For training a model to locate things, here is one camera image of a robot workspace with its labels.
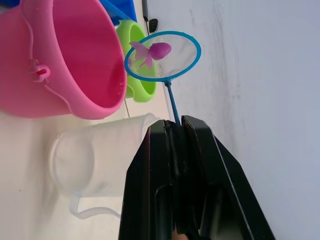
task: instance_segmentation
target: white table surface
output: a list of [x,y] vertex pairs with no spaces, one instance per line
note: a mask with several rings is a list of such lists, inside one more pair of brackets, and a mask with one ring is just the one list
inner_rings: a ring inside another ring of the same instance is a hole
[[[135,9],[138,22],[144,25],[140,0],[135,0]],[[129,99],[127,105],[130,117],[150,112],[169,118],[160,83],[152,101],[138,104]],[[58,192],[48,174],[47,151],[52,139],[66,130],[127,117],[125,103],[100,121],[72,115],[26,119],[0,111],[0,239],[118,239],[120,220],[115,216],[103,214],[80,220],[70,214],[69,197]],[[121,212],[122,198],[84,198],[79,208],[101,206]]]

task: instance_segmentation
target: clear plastic pitcher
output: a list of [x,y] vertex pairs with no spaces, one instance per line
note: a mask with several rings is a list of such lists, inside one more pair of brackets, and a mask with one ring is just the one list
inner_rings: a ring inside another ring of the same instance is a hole
[[71,195],[70,212],[79,219],[97,214],[120,215],[109,207],[78,211],[81,198],[123,196],[126,174],[153,114],[91,125],[59,136],[49,151],[50,174]]

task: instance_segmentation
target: blue container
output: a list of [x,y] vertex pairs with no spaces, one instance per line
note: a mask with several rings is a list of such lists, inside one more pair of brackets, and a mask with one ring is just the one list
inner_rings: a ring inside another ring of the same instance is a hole
[[15,7],[18,6],[20,3],[20,0],[0,0],[0,4],[7,5],[9,7]]
[[100,0],[109,14],[114,26],[119,25],[119,20],[137,21],[133,0]]

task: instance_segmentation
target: pink bucket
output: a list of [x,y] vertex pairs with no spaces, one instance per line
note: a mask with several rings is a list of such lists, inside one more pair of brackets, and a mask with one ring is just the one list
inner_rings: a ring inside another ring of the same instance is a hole
[[0,15],[0,108],[97,120],[121,106],[121,43],[99,0],[22,0]]

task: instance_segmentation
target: white wall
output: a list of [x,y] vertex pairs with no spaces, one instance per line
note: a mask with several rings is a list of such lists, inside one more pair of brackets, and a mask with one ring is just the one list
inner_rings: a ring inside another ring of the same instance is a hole
[[201,44],[174,80],[181,115],[242,164],[279,240],[320,239],[320,1],[149,0],[159,31]]

